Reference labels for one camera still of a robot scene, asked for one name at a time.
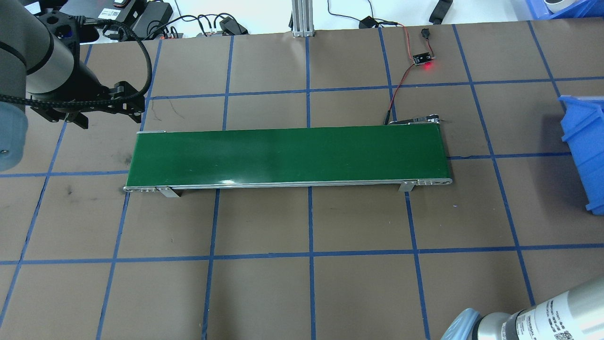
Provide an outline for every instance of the black power supply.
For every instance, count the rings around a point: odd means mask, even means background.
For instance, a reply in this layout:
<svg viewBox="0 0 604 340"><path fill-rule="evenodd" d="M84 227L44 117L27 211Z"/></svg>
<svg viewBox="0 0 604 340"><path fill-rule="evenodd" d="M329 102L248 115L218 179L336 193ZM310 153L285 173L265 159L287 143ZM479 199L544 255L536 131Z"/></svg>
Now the black power supply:
<svg viewBox="0 0 604 340"><path fill-rule="evenodd" d="M238 36L241 34L249 34L247 28L241 26L235 19L229 17L221 20L220 29L222 30L222 35L224 36Z"/></svg>
<svg viewBox="0 0 604 340"><path fill-rule="evenodd" d="M155 31L157 27L164 25L170 20L172 16L172 6L166 2L149 1L145 7L145 11L138 17L137 21L132 26L132 30L141 39ZM155 39L157 35L161 34L161 30L156 31L149 39Z"/></svg>

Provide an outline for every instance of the green conveyor belt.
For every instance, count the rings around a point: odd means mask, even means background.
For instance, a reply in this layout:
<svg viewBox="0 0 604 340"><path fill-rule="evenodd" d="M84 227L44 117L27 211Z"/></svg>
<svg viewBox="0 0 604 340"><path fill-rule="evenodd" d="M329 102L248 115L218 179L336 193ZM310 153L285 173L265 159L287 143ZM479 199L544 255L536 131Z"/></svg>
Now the green conveyor belt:
<svg viewBox="0 0 604 340"><path fill-rule="evenodd" d="M127 191L451 182L436 123L143 132Z"/></svg>

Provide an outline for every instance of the white object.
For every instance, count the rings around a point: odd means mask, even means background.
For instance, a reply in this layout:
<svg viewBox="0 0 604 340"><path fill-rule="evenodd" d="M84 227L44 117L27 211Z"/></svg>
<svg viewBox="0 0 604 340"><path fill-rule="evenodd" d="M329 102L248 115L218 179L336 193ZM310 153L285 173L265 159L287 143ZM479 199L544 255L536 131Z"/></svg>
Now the white object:
<svg viewBox="0 0 604 340"><path fill-rule="evenodd" d="M559 12L577 2L577 0L543 0L552 13Z"/></svg>

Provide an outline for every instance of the power adapter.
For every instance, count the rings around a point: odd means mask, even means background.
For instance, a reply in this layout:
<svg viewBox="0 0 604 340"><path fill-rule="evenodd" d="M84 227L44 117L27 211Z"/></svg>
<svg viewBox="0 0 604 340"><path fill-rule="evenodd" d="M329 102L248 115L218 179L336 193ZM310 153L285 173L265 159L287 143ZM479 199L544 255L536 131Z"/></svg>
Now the power adapter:
<svg viewBox="0 0 604 340"><path fill-rule="evenodd" d="M220 21L220 28L222 29L222 35L224 36L238 36L242 34L249 34L248 29L241 26L233 18L224 18Z"/></svg>

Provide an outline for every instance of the blue plastic bin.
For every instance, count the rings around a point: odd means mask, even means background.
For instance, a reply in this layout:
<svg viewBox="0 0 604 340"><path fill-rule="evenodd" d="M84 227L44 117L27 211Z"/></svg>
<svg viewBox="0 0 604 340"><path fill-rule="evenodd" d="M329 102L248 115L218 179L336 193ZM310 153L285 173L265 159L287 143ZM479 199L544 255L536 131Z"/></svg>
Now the blue plastic bin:
<svg viewBox="0 0 604 340"><path fill-rule="evenodd" d="M604 16L604 0L578 0L557 13L550 12L543 0L527 0L527 5L539 20Z"/></svg>
<svg viewBox="0 0 604 340"><path fill-rule="evenodd" d="M604 97L561 96L567 107L564 136L590 203L587 210L604 215Z"/></svg>

